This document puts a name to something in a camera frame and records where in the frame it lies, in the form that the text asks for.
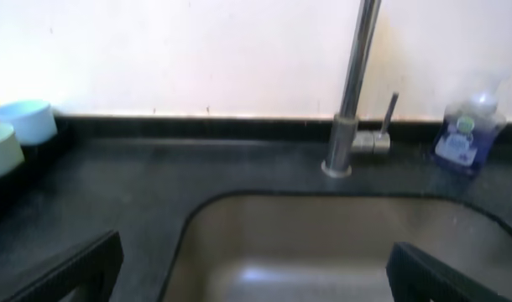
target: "white wall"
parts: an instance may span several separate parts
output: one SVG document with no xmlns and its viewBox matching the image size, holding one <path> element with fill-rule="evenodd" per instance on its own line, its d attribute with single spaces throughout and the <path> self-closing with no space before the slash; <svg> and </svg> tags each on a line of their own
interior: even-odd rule
<svg viewBox="0 0 512 302">
<path fill-rule="evenodd" d="M 0 0 L 0 100 L 70 115 L 329 118 L 358 0 Z M 512 0 L 383 0 L 359 104 L 439 119 L 478 72 L 509 71 Z"/>
</svg>

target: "hand soap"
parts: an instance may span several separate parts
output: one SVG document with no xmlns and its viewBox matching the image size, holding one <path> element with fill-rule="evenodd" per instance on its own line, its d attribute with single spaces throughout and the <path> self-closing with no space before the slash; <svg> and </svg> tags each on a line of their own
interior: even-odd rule
<svg viewBox="0 0 512 302">
<path fill-rule="evenodd" d="M 497 112 L 494 92 L 498 86 L 499 81 L 465 102 L 447 106 L 431 149 L 438 164 L 469 175 L 483 167 L 494 140 L 506 125 L 505 117 Z"/>
</svg>

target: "sink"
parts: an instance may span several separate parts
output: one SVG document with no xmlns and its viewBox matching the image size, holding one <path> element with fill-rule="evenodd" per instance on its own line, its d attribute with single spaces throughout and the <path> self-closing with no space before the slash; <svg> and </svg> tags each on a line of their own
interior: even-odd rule
<svg viewBox="0 0 512 302">
<path fill-rule="evenodd" d="M 233 196 L 181 239 L 167 302 L 393 301 L 385 264 L 410 242 L 512 299 L 512 237 L 445 200 Z"/>
</svg>

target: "countertop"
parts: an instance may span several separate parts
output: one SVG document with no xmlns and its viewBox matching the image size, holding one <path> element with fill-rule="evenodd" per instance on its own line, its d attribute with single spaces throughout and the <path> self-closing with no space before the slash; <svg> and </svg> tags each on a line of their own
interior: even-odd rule
<svg viewBox="0 0 512 302">
<path fill-rule="evenodd" d="M 321 172 L 325 143 L 96 139 L 64 156 L 0 222 L 0 274 L 118 230 L 125 254 L 112 301 L 155 301 L 183 226 L 234 194 L 426 196 L 471 206 L 512 232 L 512 147 L 475 179 L 436 167 L 422 145 L 360 157 L 353 175 Z"/>
</svg>

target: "white label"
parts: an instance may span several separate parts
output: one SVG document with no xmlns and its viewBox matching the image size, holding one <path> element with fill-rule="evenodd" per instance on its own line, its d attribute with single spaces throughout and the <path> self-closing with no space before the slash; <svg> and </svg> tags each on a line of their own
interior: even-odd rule
<svg viewBox="0 0 512 302">
<path fill-rule="evenodd" d="M 476 148 L 470 148 L 470 142 L 462 134 L 453 133 L 447 138 L 441 137 L 435 147 L 435 154 L 453 163 L 469 167 L 476 157 Z"/>
</svg>

